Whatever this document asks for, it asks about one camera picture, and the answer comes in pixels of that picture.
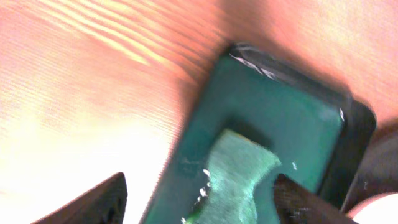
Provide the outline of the white plate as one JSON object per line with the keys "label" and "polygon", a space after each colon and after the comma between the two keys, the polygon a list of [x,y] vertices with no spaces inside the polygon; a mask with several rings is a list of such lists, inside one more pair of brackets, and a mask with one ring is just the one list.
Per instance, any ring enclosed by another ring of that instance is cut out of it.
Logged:
{"label": "white plate", "polygon": [[368,198],[348,213],[359,224],[397,224],[397,193],[385,193]]}

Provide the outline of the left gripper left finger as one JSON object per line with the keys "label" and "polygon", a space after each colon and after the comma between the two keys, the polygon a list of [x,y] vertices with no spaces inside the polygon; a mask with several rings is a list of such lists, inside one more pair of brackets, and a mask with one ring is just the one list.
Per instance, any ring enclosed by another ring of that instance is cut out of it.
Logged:
{"label": "left gripper left finger", "polygon": [[34,224],[122,224],[126,203],[126,179],[118,172]]}

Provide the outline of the green sponge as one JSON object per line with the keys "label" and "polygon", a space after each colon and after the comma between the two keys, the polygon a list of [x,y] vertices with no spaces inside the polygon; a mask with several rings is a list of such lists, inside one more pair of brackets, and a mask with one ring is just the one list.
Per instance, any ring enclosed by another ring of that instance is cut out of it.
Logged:
{"label": "green sponge", "polygon": [[227,129],[211,147],[207,168],[208,191],[197,212],[186,223],[256,223],[254,191],[261,180],[279,167],[279,158],[260,144]]}

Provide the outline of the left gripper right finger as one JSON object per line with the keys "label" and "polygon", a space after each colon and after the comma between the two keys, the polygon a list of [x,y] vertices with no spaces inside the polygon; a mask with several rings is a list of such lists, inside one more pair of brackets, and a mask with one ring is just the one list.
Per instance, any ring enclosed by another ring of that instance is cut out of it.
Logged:
{"label": "left gripper right finger", "polygon": [[284,174],[274,181],[273,201],[281,224],[358,224]]}

